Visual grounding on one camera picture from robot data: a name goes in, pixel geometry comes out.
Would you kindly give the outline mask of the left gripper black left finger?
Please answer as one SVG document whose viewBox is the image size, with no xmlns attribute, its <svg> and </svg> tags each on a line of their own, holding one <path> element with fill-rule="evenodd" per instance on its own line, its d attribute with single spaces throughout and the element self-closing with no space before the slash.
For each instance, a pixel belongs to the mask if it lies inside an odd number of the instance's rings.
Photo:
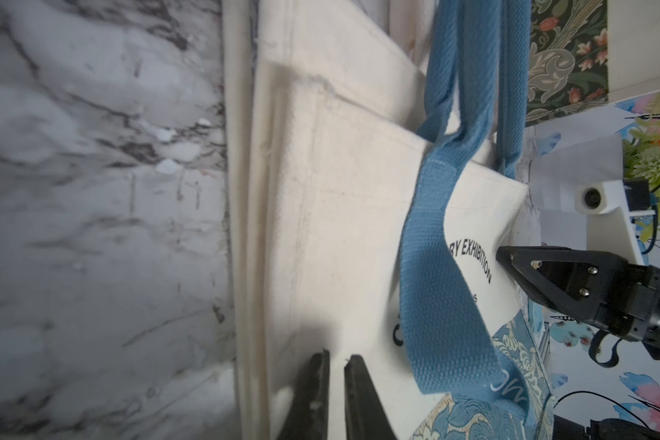
<svg viewBox="0 0 660 440">
<path fill-rule="evenodd" d="M 329 421 L 330 353 L 311 355 L 295 383 L 291 409 L 278 439 L 326 440 Z"/>
</svg>

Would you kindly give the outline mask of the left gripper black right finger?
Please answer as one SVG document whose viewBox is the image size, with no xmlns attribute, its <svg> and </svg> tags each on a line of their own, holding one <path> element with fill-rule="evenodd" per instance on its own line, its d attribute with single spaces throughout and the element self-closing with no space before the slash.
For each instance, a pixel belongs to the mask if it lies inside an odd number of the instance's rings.
<svg viewBox="0 0 660 440">
<path fill-rule="evenodd" d="M 396 440 L 363 357 L 350 357 L 344 368 L 344 382 L 346 438 Z"/>
</svg>

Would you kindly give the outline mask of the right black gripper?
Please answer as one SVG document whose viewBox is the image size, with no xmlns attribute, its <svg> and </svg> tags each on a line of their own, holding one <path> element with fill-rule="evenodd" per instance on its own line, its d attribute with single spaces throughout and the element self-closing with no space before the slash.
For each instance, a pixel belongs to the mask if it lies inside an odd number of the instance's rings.
<svg viewBox="0 0 660 440">
<path fill-rule="evenodd" d="M 629 267 L 610 252 L 566 247 L 504 246 L 496 260 L 535 303 L 579 322 L 609 325 L 599 330 L 599 340 L 640 342 L 650 357 L 660 358 L 658 267 Z M 612 298 L 624 285 L 615 308 Z"/>
</svg>

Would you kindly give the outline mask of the blue handled canvas tote bag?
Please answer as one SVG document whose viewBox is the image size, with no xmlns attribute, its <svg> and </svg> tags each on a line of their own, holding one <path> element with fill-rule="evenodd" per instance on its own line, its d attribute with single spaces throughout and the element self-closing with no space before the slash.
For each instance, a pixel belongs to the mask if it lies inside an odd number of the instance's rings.
<svg viewBox="0 0 660 440">
<path fill-rule="evenodd" d="M 330 353 L 327 438 L 348 439 L 363 357 L 398 439 L 548 439 L 554 398 L 496 260 L 527 188 L 526 1 L 445 1 L 404 128 L 295 76 L 274 95 L 262 348 L 269 437 L 311 355 Z"/>
</svg>

